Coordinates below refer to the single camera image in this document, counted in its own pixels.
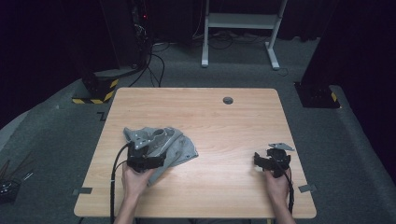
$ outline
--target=black equipment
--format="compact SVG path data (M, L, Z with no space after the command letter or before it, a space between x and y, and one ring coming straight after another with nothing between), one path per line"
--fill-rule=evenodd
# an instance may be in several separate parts
M128 145L128 166L132 167L138 173L144 173L148 169L155 169L163 166L166 159L166 151L159 157L147 157L149 146L140 149L134 149L134 142Z
M286 155L286 151L278 148L267 149L267 156L270 159L260 157L260 155L254 153L254 164L260 166L263 170L274 171L274 177L281 177L284 173L283 170L289 169L290 155Z

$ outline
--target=gray cloth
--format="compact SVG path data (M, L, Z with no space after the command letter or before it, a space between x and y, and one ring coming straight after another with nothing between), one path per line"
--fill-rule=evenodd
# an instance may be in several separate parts
M158 157L166 152L163 166L157 168L151 176L148 181L149 185L154 184L168 167L177 166L198 157L194 143L175 128L155 129L146 127L140 130L124 128L123 133L127 142L134 142L136 150L148 146L148 157Z

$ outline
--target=dark background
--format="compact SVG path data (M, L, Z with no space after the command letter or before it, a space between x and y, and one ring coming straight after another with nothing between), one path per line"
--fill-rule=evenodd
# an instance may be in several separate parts
M87 2L96 6L92 8L98 8L99 1ZM392 138L396 134L393 117L396 48L392 41L396 34L393 26L396 8L388 0L343 0L334 11L337 3L290 0L278 37L292 39L299 36L303 41L322 37L314 54L315 60L312 61L323 66L310 69L312 74L318 74L312 79L313 82L325 80L328 84L343 88L375 152L395 181L396 170L391 164L395 160ZM81 78L59 37L62 27L51 17L54 13L52 4L51 1L27 0L1 3L0 127ZM199 23L201 2L173 0L157 4L150 1L155 12L153 27L156 35L189 44L189 36L192 36ZM278 1L275 0L265 1L267 7L262 7L262 4L263 1L259 0L251 0L249 4L245 1L218 0L213 1L212 9L222 12L242 10L246 13L272 13L278 7ZM91 13L81 15L95 15L97 20L103 19L102 15ZM332 23L324 32L332 13ZM92 26L97 24L101 22L94 21ZM199 34L202 33L202 27L201 22ZM100 49L98 45L106 39L106 34L92 34L92 43L96 44L91 48Z

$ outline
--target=forearm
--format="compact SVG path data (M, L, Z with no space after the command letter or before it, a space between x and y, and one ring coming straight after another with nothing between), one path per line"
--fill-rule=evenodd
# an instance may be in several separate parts
M278 224L295 224L293 216L291 215L286 202L276 202L271 201L275 217L276 223Z
M134 211L137 207L138 196L125 197L122 201L117 218L114 221L115 224L131 224L134 220Z

